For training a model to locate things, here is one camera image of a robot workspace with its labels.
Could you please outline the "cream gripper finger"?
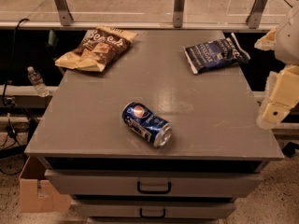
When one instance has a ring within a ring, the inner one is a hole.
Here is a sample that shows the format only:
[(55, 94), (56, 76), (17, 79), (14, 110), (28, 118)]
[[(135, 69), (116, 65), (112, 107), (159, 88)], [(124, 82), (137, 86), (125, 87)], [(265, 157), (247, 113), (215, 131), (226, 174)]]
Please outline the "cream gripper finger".
[(287, 106), (278, 106), (262, 103), (256, 119), (257, 125), (262, 129), (273, 129), (277, 127), (290, 113)]

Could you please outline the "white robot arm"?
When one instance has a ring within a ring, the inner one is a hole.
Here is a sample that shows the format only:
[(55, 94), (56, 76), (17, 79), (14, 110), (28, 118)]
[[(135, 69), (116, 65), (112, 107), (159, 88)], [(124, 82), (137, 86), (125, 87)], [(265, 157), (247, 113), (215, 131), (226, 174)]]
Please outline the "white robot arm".
[(285, 63), (279, 73), (269, 73), (256, 119), (260, 128), (273, 129), (299, 104), (299, 3), (254, 47), (273, 50), (275, 58)]

